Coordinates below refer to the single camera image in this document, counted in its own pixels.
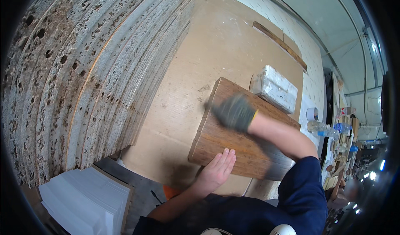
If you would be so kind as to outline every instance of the wood grain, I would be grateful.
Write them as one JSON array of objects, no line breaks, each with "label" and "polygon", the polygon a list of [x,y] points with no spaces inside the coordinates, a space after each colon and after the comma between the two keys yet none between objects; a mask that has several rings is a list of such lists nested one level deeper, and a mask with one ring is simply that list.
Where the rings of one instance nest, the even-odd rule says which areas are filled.
[{"label": "wood grain", "polygon": [[[300,130],[300,124],[294,119],[223,77],[216,81],[208,105],[220,104],[238,92],[244,93],[249,103],[261,113]],[[199,165],[207,165],[224,148],[236,150],[237,159],[232,173],[246,177],[281,181],[292,163],[291,159],[284,156],[272,144],[222,127],[211,114],[210,108],[207,108],[193,140],[188,159]]]},{"label": "wood grain", "polygon": [[281,48],[286,51],[290,56],[294,58],[295,61],[297,61],[300,66],[303,68],[303,72],[307,72],[307,64],[298,56],[286,43],[284,43],[279,37],[274,35],[271,31],[269,31],[266,27],[258,23],[257,21],[253,22],[253,28],[259,31],[260,33],[263,33],[267,37],[269,37],[271,40],[273,40],[275,43],[277,43]]}]

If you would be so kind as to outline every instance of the green glove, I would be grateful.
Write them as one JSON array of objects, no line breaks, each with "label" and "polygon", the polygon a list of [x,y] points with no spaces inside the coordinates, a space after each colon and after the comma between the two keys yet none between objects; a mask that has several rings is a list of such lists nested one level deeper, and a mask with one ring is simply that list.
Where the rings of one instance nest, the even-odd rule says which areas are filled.
[{"label": "green glove", "polygon": [[247,132],[258,110],[253,109],[242,93],[235,94],[219,106],[211,105],[212,113],[227,128],[238,132]]}]

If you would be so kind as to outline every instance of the bare hand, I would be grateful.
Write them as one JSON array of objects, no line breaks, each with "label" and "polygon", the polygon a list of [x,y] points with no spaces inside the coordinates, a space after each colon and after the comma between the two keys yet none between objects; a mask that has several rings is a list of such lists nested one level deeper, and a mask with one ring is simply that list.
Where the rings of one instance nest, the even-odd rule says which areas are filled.
[{"label": "bare hand", "polygon": [[228,148],[225,148],[222,154],[218,153],[213,160],[204,167],[192,187],[204,196],[214,192],[226,182],[229,174],[232,172],[235,161],[235,150],[232,149],[229,151]]}]

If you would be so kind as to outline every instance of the wood scrap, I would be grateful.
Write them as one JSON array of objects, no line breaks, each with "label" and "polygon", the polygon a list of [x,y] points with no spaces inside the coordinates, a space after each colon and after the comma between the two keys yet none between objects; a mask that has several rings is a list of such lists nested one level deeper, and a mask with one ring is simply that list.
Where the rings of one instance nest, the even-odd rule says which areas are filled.
[{"label": "wood scrap", "polygon": [[300,64],[300,66],[303,68],[303,72],[307,72],[307,64],[286,43],[284,43],[279,37],[274,35],[273,32],[269,31],[266,27],[256,21],[253,22],[253,28],[273,40],[276,44],[278,44],[284,51],[286,51],[290,56],[294,58],[295,61]]}]

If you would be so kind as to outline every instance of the white sheet stack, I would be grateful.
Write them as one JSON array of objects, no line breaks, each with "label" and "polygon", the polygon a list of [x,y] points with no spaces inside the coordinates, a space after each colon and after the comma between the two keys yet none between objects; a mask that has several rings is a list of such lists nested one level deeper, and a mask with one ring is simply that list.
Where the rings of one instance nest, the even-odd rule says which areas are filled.
[{"label": "white sheet stack", "polygon": [[120,234],[130,189],[94,168],[64,172],[40,185],[42,204],[70,234]]}]

